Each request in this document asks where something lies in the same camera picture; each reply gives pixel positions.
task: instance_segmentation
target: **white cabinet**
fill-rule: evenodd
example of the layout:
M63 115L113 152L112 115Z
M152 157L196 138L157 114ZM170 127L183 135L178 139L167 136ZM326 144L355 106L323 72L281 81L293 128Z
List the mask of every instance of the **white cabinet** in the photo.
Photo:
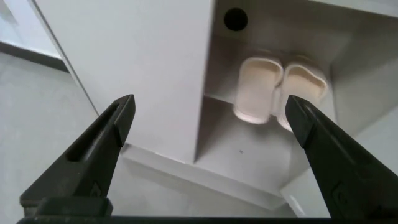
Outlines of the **white cabinet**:
M259 126L234 116L239 66L258 49L283 64L292 55L310 57L331 84L320 109L358 134L398 104L398 5L366 2L36 0L34 6L97 112L135 95L125 157L275 209L285 203L281 188L308 161L275 119ZM248 17L242 31L224 23L232 8Z

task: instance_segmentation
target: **white slipper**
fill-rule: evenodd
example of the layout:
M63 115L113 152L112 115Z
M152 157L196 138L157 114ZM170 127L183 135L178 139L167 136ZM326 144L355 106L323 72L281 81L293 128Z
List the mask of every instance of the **white slipper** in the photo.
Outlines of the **white slipper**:
M283 67L279 59L250 57L239 71L233 111L248 123L264 124L271 114L275 87L283 77Z
M320 69L311 62L306 62L305 58L301 58L285 67L280 89L278 122L285 129L292 131L285 113L289 95L299 96L318 106L328 91L328 83L325 74Z

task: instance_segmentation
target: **floor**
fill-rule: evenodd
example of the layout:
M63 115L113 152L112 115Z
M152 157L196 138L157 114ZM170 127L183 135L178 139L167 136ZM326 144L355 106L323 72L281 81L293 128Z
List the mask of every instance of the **floor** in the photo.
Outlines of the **floor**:
M95 118L68 73L0 53L2 222L22 218L20 194ZM294 217L286 205L264 210L124 158L108 197L113 215Z

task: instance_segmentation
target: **baseboard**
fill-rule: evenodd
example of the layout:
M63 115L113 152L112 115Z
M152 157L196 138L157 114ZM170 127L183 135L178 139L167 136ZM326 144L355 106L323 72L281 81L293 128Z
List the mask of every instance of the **baseboard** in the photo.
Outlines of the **baseboard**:
M11 44L0 42L0 52L19 57L37 64L45 65L50 68L61 70L63 72L69 72L65 63L59 58L54 58L45 54L33 52L31 50L16 47Z

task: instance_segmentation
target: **slipper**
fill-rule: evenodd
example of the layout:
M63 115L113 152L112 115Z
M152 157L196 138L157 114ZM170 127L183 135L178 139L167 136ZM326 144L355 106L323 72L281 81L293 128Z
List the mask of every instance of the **slipper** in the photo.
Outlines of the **slipper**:
M264 124L268 121L274 100L276 86L283 77L283 67L279 59L250 57L239 71L233 111L248 123Z
M285 107L289 95L296 95L319 106L327 94L328 83L325 74L312 65L311 61L302 57L301 60L290 62L285 67L284 79L280 93L280 105L277 119L279 124L292 132L286 118Z

